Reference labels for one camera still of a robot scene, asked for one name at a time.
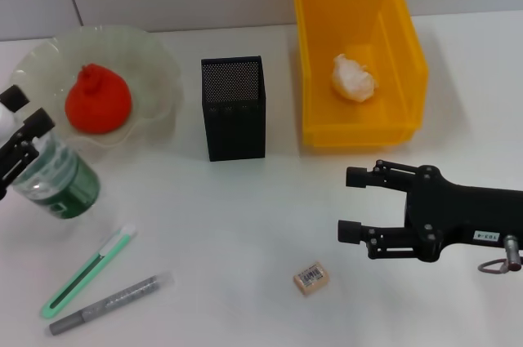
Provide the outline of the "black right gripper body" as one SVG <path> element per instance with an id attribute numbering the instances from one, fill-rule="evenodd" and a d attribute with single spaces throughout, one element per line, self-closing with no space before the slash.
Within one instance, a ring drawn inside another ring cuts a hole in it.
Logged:
<path id="1" fill-rule="evenodd" d="M 407 194 L 407 216 L 422 241 L 421 261 L 437 261 L 446 247 L 467 244 L 523 249 L 523 191 L 457 185 L 433 166 L 421 166 Z"/>

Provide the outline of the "red-orange knitted orange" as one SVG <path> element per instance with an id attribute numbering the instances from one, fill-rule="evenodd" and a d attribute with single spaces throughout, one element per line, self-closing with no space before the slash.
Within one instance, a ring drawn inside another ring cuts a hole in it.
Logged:
<path id="1" fill-rule="evenodd" d="M 84 65 L 65 100 L 70 125 L 80 132 L 101 135 L 119 129 L 132 112 L 127 83 L 114 71 Z"/>

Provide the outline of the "clear water bottle green label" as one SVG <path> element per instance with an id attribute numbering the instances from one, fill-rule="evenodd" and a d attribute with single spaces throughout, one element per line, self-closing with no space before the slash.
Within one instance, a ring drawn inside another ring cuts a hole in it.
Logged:
<path id="1" fill-rule="evenodd" d="M 24 121 L 0 104 L 0 147 Z M 101 184 L 97 174 L 52 128 L 34 138 L 39 156 L 8 187 L 59 219 L 82 215 L 97 200 Z"/>

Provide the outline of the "white paper ball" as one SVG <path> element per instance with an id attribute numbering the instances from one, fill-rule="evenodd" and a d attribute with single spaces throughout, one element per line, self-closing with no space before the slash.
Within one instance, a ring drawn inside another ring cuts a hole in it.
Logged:
<path id="1" fill-rule="evenodd" d="M 333 59 L 333 88 L 343 98 L 362 103 L 374 96 L 378 84 L 364 65 L 340 54 Z"/>

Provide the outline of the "mint green utility knife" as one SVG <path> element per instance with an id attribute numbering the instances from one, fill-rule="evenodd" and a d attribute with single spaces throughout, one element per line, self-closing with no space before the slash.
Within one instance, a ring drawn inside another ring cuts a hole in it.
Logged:
<path id="1" fill-rule="evenodd" d="M 42 318 L 54 318 L 136 236 L 135 225 L 124 225 L 42 307 Z"/>

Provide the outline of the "beige eraser with barcode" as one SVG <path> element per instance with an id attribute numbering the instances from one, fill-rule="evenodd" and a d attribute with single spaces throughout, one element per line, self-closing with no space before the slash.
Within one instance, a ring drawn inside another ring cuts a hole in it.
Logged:
<path id="1" fill-rule="evenodd" d="M 293 276 L 293 281 L 304 296 L 309 296 L 320 288 L 326 286 L 330 281 L 330 277 L 322 264 L 320 262 L 315 262 L 300 271 L 298 274 L 295 274 Z"/>

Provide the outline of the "pale green glass fruit plate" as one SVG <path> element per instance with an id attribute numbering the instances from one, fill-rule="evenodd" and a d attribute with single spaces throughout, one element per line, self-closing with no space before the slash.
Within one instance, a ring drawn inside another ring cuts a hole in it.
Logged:
<path id="1" fill-rule="evenodd" d="M 82 67 L 89 64 L 122 77 L 132 95 L 129 119 L 103 135 L 77 131 L 65 115 L 69 90 Z M 127 138 L 145 135 L 174 111 L 183 96 L 180 69 L 170 51 L 152 33 L 127 25 L 83 26 L 44 40 L 0 83 L 0 90 L 12 85 L 29 99 L 19 118 L 42 108 L 55 122 L 61 139 L 100 149 L 119 147 Z"/>

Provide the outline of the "black mesh pen holder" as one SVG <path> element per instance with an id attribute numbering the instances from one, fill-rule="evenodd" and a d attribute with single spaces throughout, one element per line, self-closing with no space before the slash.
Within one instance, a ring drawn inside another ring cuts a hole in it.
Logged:
<path id="1" fill-rule="evenodd" d="M 266 91 L 262 58 L 203 59 L 201 75 L 209 160 L 264 158 Z"/>

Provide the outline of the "silver marker pen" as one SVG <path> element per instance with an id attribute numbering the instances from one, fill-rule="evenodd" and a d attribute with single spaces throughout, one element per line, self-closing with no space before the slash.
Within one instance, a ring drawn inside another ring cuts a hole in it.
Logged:
<path id="1" fill-rule="evenodd" d="M 114 312 L 117 309 L 121 309 L 126 305 L 130 305 L 173 283 L 174 278 L 171 272 L 156 274 L 51 323 L 47 328 L 47 332 L 51 336 L 58 336 Z"/>

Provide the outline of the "yellow plastic bin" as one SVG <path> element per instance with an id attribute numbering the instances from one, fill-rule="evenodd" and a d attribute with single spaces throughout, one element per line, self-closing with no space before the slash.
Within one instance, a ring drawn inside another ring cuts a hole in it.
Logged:
<path id="1" fill-rule="evenodd" d="M 428 66 L 406 0 L 294 0 L 302 67 L 302 139 L 326 148 L 404 143 L 422 125 Z M 377 82 L 355 102 L 334 88 L 344 55 Z"/>

